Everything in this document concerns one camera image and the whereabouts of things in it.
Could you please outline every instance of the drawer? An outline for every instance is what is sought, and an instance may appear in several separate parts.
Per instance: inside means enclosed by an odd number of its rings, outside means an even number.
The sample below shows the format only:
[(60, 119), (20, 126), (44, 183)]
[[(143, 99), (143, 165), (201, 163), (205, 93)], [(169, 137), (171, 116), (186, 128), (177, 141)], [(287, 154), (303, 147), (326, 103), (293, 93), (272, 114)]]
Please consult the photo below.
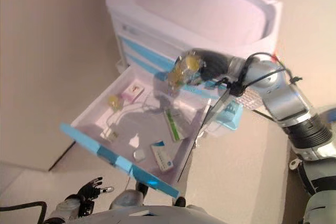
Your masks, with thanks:
[[(185, 90), (177, 98), (171, 97), (162, 73), (151, 74), (130, 66), (103, 91), (72, 123), (62, 124), (61, 130), (82, 147), (101, 157), (112, 166), (126, 172), (137, 181), (178, 197), (175, 188), (201, 128), (208, 105), (203, 99)], [(125, 100), (122, 110), (114, 112), (108, 105), (111, 95), (122, 94), (137, 83), (143, 92), (132, 103)], [(185, 122), (185, 139), (174, 141), (164, 110), (178, 110)], [(116, 132), (113, 140), (101, 133), (107, 127)], [(151, 145), (163, 141), (165, 152), (173, 167), (162, 172)], [(142, 150), (145, 158), (134, 159), (134, 151)]]

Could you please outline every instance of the floor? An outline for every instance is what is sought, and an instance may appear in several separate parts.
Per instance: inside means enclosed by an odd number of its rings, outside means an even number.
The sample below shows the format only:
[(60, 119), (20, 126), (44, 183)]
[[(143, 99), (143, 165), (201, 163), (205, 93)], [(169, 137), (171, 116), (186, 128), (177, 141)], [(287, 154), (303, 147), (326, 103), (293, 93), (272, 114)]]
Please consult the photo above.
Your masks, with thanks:
[[(220, 138), (205, 136), (193, 153), (187, 182), (187, 204), (203, 207), (229, 224), (281, 223), (285, 209), (289, 147), (275, 123), (244, 111), (240, 127)], [(103, 176), (103, 186), (115, 190), (96, 200), (94, 212), (111, 201), (133, 179), (75, 144), (51, 172), (23, 170), (0, 195), (0, 205), (44, 200), (47, 215), (68, 195), (91, 179)], [(172, 198), (151, 190), (147, 205), (170, 205)], [(39, 209), (2, 212), (1, 223), (36, 223)]]

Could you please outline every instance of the blue drawer front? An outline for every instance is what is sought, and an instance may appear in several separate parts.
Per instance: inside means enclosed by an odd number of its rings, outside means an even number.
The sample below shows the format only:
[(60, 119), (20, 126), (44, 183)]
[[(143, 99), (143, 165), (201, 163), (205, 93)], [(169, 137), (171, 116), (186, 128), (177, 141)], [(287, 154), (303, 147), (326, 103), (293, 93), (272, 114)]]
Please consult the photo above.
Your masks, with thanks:
[(74, 139), (76, 142), (78, 142), (81, 146), (83, 146), (93, 154), (102, 157), (104, 160), (108, 161), (112, 166), (126, 172), (127, 174), (135, 178), (137, 181), (146, 184), (147, 186), (153, 189), (158, 189), (174, 198), (177, 198), (179, 196), (179, 191), (176, 190), (174, 187), (168, 185), (167, 183), (163, 182), (154, 175), (146, 172), (140, 167), (134, 165), (126, 158), (105, 148), (98, 141), (83, 134), (79, 130), (73, 128), (71, 125), (63, 123), (61, 124), (60, 129), (65, 134)]

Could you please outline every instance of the cable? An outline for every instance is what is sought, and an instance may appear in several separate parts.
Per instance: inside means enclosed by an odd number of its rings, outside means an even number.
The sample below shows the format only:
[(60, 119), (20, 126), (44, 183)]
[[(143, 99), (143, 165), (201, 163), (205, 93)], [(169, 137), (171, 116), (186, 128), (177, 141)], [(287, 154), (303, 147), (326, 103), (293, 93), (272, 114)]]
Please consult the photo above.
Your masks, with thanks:
[(275, 71), (273, 71), (273, 72), (271, 72), (271, 73), (268, 73), (268, 74), (266, 74), (266, 75), (264, 75), (264, 76), (261, 76), (261, 77), (259, 77), (258, 79), (254, 80), (254, 81), (252, 81), (252, 82), (250, 82), (250, 83), (248, 83), (248, 84), (246, 84), (246, 85), (245, 85), (245, 88), (247, 88), (248, 86), (253, 85), (254, 83), (256, 83), (256, 82), (258, 82), (258, 81), (264, 80), (264, 79), (266, 79), (267, 77), (270, 77), (270, 76), (272, 76), (272, 75), (275, 74), (275, 73), (279, 73), (279, 72), (283, 72), (283, 71), (285, 71), (285, 69), (284, 69), (284, 68), (281, 68), (281, 69), (275, 70)]
[(42, 224), (47, 212), (47, 204), (44, 201), (36, 201), (31, 203), (25, 203), (22, 205), (10, 206), (10, 207), (0, 207), (0, 212), (19, 210), (29, 207), (41, 207), (41, 213), (38, 218), (37, 224)]
[(294, 77), (294, 76), (292, 75), (292, 72), (290, 71), (290, 69), (286, 68), (285, 64), (283, 64), (283, 63), (278, 59), (277, 56), (272, 55), (272, 54), (270, 54), (269, 52), (255, 52), (254, 54), (251, 54), (250, 57), (254, 57), (254, 56), (256, 56), (256, 55), (266, 55), (266, 56), (268, 56), (268, 57), (270, 57), (270, 58), (272, 58), (272, 59), (275, 59), (275, 60), (282, 66), (282, 68), (284, 69), (284, 71), (286, 71), (286, 73), (288, 74), (290, 83), (295, 84), (295, 82), (297, 82), (297, 81), (299, 81), (299, 80), (302, 80), (301, 77), (297, 77), (297, 76)]
[(270, 116), (268, 116), (268, 115), (266, 115), (264, 113), (261, 113), (260, 111), (257, 111), (257, 110), (252, 110), (252, 111), (255, 112), (255, 113), (257, 113), (258, 115), (261, 115), (261, 116), (267, 118), (268, 120), (271, 120), (271, 121), (275, 122), (273, 118), (271, 118)]

